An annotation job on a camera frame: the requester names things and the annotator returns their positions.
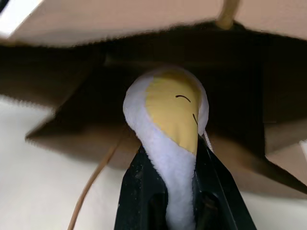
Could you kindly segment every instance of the smiling eye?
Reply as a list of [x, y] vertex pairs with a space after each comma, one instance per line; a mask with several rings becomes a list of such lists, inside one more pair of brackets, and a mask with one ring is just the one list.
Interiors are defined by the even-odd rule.
[[187, 99], [190, 103], [191, 103], [191, 101], [190, 101], [190, 99], [189, 98], [187, 98], [186, 96], [184, 96], [184, 95], [176, 95], [176, 98], [177, 97], [183, 97], [183, 98], [185, 98], [185, 99]]

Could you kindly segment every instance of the plush toy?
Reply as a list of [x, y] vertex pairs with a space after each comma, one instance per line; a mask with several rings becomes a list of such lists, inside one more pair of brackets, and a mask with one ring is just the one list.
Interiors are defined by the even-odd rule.
[[130, 86], [123, 111], [167, 187], [169, 229], [194, 230], [192, 178], [198, 134], [205, 135], [208, 121], [205, 89], [190, 72], [163, 67]]

